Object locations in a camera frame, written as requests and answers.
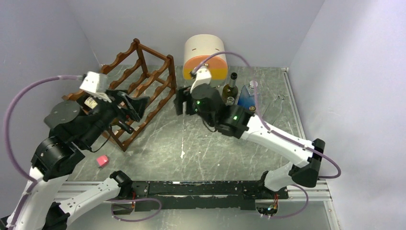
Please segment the brown wooden wine rack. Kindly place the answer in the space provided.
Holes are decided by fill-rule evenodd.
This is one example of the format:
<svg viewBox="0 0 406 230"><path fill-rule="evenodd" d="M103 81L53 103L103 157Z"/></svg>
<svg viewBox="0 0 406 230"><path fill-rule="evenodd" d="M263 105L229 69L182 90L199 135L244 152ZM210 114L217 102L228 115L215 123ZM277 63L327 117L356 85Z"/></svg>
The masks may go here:
<svg viewBox="0 0 406 230"><path fill-rule="evenodd" d="M135 128L135 131L130 134L130 136L121 141L119 138L123 135L124 130L122 128L117 131L112 131L111 129L104 132L102 135L108 137L111 135L110 141L115 143L122 151L126 151L130 144L135 140L135 138L143 131L143 129L150 123L150 121L157 115L157 113L164 107L164 105L171 99L176 93L176 74L174 59L171 55L161 54L143 44L140 43L139 39L133 39L130 47L127 51L120 52L116 55L116 58L113 63L102 65L100 72L103 74L110 73L115 67L122 63L126 58L128 58L132 53L136 52L138 59L134 65L126 69L121 77L117 80L114 80L110 83L109 88L114 90L120 84L122 84L131 74L133 74L138 68L142 69L142 73L139 79L135 82L132 82L128 87L128 92L133 97L139 97L145 94L146 90L150 90L153 87L153 84L159 83L160 86L155 88L154 93L150 96L150 100L147 103L147 108L158 98L166 89L168 89L168 95L160 100L154 110L149 112L146 115L146 119L140 125ZM153 72L148 71L146 59L144 52L147 52L161 60L164 61L163 65Z"/></svg>

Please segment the olive green wine bottle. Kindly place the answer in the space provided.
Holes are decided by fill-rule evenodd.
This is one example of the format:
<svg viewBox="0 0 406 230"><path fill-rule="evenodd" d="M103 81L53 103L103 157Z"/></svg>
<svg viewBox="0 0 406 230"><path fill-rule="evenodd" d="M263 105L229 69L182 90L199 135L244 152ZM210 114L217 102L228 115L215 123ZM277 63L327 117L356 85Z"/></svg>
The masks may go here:
<svg viewBox="0 0 406 230"><path fill-rule="evenodd" d="M226 105L233 105L238 96L238 87L236 86L237 73L232 72L228 83L222 89L222 100Z"/></svg>

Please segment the clear bottle black gold cap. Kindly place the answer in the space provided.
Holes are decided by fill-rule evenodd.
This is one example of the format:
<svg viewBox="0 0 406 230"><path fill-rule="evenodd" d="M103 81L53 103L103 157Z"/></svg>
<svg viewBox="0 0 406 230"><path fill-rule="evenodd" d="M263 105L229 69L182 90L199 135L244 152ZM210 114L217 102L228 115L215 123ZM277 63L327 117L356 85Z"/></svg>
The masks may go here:
<svg viewBox="0 0 406 230"><path fill-rule="evenodd" d="M255 113L256 112L256 107L255 106L250 106L249 111Z"/></svg>

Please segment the black base frame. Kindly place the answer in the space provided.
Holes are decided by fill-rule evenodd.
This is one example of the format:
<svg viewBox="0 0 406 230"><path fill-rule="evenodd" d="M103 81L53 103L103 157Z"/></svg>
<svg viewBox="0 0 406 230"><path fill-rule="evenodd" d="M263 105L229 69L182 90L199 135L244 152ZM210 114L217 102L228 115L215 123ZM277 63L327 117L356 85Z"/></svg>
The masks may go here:
<svg viewBox="0 0 406 230"><path fill-rule="evenodd" d="M133 181L128 198L155 198L163 209L239 208L265 209L274 203L324 202L331 195L325 181L304 192L294 186L272 192L260 186L259 181Z"/></svg>

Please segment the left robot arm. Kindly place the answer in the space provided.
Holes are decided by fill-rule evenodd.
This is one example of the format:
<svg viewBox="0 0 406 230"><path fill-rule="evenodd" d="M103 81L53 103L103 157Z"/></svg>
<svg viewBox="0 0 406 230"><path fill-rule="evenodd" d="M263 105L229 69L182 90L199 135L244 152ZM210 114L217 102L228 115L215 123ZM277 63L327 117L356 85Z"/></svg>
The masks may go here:
<svg viewBox="0 0 406 230"><path fill-rule="evenodd" d="M65 230L77 218L109 200L130 201L135 196L132 180L122 171L113 172L91 189L67 200L55 197L84 150L107 129L113 120L141 120L149 97L132 98L125 91L108 91L110 102L97 100L89 113L75 101L56 105L45 118L49 137L36 148L31 159L28 182L13 213L0 220L3 230Z"/></svg>

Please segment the dark green labelled wine bottle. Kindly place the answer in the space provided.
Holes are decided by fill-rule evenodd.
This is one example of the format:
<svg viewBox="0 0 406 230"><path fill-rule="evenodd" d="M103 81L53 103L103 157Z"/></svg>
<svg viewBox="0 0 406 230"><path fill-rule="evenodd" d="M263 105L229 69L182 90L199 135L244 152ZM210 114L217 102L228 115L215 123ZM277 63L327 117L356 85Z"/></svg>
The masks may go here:
<svg viewBox="0 0 406 230"><path fill-rule="evenodd" d="M76 102L82 107L82 109L84 111L87 111L87 112L93 110L98 105L96 100L87 94L79 97L76 100Z"/></svg>

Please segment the pink cube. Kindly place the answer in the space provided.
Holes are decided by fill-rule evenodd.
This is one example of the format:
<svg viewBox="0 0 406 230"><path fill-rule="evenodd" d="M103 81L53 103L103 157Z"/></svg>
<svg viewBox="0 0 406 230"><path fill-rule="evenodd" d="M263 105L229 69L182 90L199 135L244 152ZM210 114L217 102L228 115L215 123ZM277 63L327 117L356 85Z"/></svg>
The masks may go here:
<svg viewBox="0 0 406 230"><path fill-rule="evenodd" d="M103 168L103 167L105 167L106 165L108 165L108 163L109 163L109 158L108 158L108 156L106 156L106 155L102 155L102 156L99 156L99 157L96 159L96 162L97 162L97 165L98 165L99 168Z"/></svg>

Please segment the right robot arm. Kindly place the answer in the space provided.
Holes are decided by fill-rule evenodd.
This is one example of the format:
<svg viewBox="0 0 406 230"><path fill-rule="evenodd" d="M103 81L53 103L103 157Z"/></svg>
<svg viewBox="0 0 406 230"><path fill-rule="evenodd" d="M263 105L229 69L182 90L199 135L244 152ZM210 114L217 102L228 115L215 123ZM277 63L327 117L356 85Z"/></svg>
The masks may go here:
<svg viewBox="0 0 406 230"><path fill-rule="evenodd" d="M198 115L210 131L259 144L289 161L287 165L265 173L258 186L263 198L271 198L276 191L292 184L307 188L316 186L324 141L309 141L293 136L263 123L258 115L247 108L226 105L219 91L208 84L195 89L178 88L174 104L178 115Z"/></svg>

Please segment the blue glass bottle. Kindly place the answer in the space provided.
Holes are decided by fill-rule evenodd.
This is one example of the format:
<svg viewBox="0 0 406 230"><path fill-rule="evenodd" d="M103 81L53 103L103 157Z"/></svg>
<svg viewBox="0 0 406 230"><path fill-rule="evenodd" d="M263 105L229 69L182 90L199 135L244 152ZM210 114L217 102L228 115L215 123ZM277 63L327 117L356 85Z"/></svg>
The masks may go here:
<svg viewBox="0 0 406 230"><path fill-rule="evenodd" d="M255 87L258 87L258 82L251 80L249 84L242 87L237 105L249 109L250 106L256 106L255 103Z"/></svg>

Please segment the cream orange yellow drawer cabinet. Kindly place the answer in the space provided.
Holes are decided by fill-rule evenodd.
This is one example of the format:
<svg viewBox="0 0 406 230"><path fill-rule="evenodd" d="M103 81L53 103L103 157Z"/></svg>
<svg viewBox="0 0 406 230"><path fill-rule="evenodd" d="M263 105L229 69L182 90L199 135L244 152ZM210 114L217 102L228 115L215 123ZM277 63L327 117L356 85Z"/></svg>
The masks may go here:
<svg viewBox="0 0 406 230"><path fill-rule="evenodd" d="M191 85L194 79L190 72L203 60L214 53L225 51L223 41L212 34L198 34L190 37L184 45L183 78ZM224 84L228 76L228 64L225 54L217 55L208 60L205 66L209 69L212 80L211 86Z"/></svg>

